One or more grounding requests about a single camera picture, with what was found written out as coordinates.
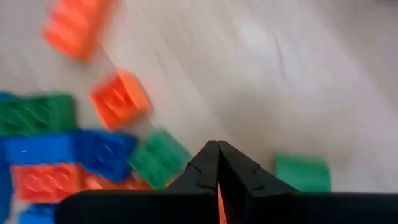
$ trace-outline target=white surface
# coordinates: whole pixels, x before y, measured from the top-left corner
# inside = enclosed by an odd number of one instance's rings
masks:
[[[154,105],[140,132],[193,154],[225,139],[267,169],[274,151],[317,154],[335,191],[398,190],[398,2],[125,0],[91,66],[42,40],[51,3],[0,2],[0,89],[72,92],[100,127],[88,93],[114,64]]]

